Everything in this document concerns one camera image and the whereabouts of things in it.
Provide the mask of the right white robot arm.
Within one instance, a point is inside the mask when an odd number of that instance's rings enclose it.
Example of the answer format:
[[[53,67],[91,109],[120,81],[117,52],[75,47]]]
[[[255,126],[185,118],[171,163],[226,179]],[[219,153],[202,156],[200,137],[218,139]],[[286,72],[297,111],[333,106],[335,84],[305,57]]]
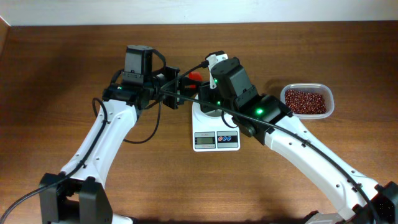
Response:
[[[280,154],[320,189],[336,213],[311,213],[307,223],[397,223],[397,184],[379,185],[320,142],[279,99],[260,95],[234,58],[200,63],[216,80],[220,100],[202,105],[227,112],[248,137]]]

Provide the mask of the orange measuring scoop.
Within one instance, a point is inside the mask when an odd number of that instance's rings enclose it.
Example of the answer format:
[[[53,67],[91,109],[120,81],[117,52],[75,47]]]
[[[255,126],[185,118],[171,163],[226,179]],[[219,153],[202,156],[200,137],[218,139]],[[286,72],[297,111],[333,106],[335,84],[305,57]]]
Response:
[[[187,82],[186,87],[189,89],[196,89],[197,86],[200,86],[203,82],[203,77],[200,72],[190,72],[188,74],[189,81]]]

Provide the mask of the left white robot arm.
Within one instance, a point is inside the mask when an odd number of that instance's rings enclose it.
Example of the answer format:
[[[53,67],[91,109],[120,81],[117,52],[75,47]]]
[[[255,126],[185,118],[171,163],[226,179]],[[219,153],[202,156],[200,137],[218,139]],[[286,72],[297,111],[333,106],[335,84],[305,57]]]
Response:
[[[152,57],[163,62],[152,68]],[[176,80],[179,69],[145,45],[128,45],[124,68],[112,77],[99,103],[96,120],[85,140],[59,174],[45,174],[40,181],[40,211],[43,223],[135,223],[113,212],[105,192],[110,167],[128,132],[141,113],[155,104],[176,110],[174,95],[182,90]]]

